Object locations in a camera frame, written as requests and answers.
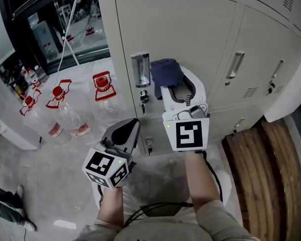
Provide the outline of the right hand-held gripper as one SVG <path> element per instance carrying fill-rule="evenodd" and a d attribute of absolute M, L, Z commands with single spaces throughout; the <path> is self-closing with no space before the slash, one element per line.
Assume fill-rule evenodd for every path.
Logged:
<path fill-rule="evenodd" d="M 189 90 L 187 107 L 164 112 L 163 124 L 173 151 L 203 151 L 207 147 L 209 123 L 207 117 L 206 91 L 201 80 L 189 69 L 181 67 L 183 83 Z M 164 107 L 180 107 L 174 90 L 161 86 Z"/>

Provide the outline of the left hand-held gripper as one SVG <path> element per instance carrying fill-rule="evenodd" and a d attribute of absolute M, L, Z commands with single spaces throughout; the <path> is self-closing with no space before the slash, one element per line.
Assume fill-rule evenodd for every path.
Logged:
<path fill-rule="evenodd" d="M 103 139 L 91 148 L 82 170 L 88 179 L 108 189 L 124 185 L 135 162 L 132 152 L 136 148 L 140 132 L 137 118 L 122 120 L 110 126 Z"/>

